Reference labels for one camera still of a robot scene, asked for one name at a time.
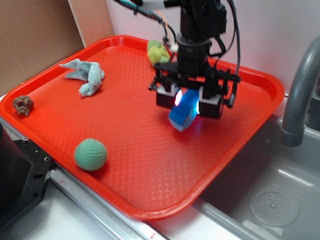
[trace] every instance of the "metal sink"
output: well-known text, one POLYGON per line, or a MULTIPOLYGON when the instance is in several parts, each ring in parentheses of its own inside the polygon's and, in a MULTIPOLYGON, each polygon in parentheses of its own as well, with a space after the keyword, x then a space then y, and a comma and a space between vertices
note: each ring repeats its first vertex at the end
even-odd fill
POLYGON ((287 147, 280 133, 273 116, 200 198, 211 215, 249 229, 247 239, 318 240, 320 134, 307 128, 302 145, 287 147))

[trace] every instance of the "cardboard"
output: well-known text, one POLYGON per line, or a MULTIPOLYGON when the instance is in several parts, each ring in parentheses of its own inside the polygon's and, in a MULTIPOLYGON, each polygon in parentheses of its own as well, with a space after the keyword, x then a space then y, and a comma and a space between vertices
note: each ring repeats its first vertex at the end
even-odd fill
POLYGON ((114 36, 105 0, 68 0, 85 47, 114 36))
POLYGON ((83 47, 68 1, 1 1, 0 96, 83 47))

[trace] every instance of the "orange plastic tray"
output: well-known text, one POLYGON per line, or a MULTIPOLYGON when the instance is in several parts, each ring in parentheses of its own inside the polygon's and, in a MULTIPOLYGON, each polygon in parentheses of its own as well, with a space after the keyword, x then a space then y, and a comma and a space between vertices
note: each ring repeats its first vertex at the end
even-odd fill
MULTIPOLYGON (((153 220, 189 206, 280 105, 284 89, 275 77, 242 67, 234 107, 225 107, 221 119, 197 116, 179 132, 148 91, 155 70, 146 48, 146 40, 131 36, 103 39, 60 62, 100 63, 105 79, 93 96, 82 97, 84 82, 66 79, 72 70, 56 64, 9 92, 0 115, 116 208, 153 220), (12 107, 21 95, 34 101, 28 117, 12 107), (87 138, 101 141, 109 153, 94 172, 74 160, 87 138)), ((219 68, 235 66, 221 61, 219 68)))

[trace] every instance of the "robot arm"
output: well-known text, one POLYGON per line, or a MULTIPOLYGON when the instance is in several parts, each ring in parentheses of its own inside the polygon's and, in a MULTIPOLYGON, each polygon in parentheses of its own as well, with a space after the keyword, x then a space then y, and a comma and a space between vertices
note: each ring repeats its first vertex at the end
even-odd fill
POLYGON ((218 57, 219 60, 230 49, 230 47, 226 49, 220 39, 220 34, 226 32, 227 24, 227 11, 220 0, 165 0, 161 1, 160 5, 155 1, 132 0, 131 2, 135 4, 137 11, 153 7, 181 7, 180 34, 176 36, 179 46, 177 61, 154 65, 156 75, 149 89, 157 92, 156 104, 171 109, 180 88, 186 88, 199 91, 200 116, 220 118, 223 105, 232 108, 236 99, 237 84, 240 82, 239 28, 233 0, 227 2, 230 4, 234 19, 232 42, 236 35, 238 43, 235 74, 231 74, 230 70, 218 70, 217 64, 211 66, 208 62, 209 57, 218 57), (210 54, 211 38, 217 41, 221 52, 210 54), (202 77, 205 81, 196 81, 197 77, 202 77), (231 94, 229 94, 229 82, 232 84, 231 94))

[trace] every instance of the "faucet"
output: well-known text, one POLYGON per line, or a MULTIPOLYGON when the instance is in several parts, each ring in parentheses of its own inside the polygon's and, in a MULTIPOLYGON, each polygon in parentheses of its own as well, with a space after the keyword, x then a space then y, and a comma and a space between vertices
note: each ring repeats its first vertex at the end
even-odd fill
POLYGON ((320 131, 320 36, 306 50, 295 74, 281 127, 281 142, 299 146, 305 125, 320 131))

